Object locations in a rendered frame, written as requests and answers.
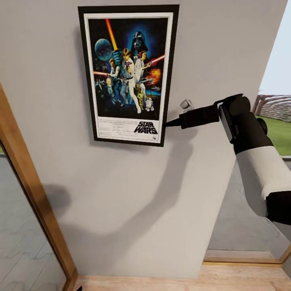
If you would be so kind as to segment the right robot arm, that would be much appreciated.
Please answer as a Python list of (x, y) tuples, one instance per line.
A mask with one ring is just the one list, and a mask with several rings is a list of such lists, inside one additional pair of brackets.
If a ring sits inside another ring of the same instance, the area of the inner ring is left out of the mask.
[(266, 122), (252, 113), (250, 100), (241, 93), (198, 109), (187, 98), (180, 106), (183, 114), (162, 126), (186, 129), (221, 119), (234, 145), (249, 206), (291, 242), (291, 171), (267, 136)]

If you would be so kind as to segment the poster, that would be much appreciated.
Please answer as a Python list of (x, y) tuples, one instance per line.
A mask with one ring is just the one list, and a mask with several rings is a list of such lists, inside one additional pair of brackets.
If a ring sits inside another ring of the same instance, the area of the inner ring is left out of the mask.
[(179, 4), (78, 14), (94, 141), (164, 147)]

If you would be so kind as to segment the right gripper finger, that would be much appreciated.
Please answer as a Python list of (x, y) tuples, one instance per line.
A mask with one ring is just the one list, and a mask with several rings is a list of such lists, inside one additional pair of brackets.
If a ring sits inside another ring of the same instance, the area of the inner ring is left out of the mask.
[(163, 127), (181, 126), (180, 118), (162, 124)]

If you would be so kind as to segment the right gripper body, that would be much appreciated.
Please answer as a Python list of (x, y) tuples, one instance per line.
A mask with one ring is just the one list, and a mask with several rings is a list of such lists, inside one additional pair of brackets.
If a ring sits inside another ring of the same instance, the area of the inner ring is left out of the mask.
[(205, 125), (205, 110), (204, 107), (187, 111), (186, 113), (179, 115), (181, 128), (186, 129), (188, 127), (196, 127), (200, 125)]

